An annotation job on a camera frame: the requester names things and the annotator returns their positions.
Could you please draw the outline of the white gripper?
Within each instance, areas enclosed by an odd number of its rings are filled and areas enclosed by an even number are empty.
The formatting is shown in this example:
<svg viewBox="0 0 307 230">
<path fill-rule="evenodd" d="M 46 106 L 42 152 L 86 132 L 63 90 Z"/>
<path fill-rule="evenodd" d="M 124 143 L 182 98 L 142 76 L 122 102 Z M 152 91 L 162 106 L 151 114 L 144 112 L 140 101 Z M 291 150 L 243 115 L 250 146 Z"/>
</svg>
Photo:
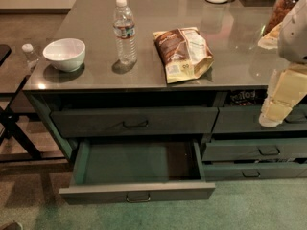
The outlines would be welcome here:
<svg viewBox="0 0 307 230">
<path fill-rule="evenodd" d="M 265 99 L 259 116 L 262 127 L 277 127 L 307 95 L 307 66 L 290 63 L 282 70 L 274 70 L 268 85 L 268 98 Z"/>
</svg>

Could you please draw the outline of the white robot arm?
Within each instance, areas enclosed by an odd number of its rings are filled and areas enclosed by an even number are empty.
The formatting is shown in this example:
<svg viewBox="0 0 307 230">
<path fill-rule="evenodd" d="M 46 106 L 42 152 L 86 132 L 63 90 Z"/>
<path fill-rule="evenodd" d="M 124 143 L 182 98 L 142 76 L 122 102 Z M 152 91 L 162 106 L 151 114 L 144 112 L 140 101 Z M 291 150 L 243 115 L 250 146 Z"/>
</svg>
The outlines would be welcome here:
<svg viewBox="0 0 307 230">
<path fill-rule="evenodd" d="M 275 29 L 277 52 L 290 64 L 271 75 L 259 116 L 262 127 L 280 125 L 307 95 L 307 0 L 298 0 Z"/>
</svg>

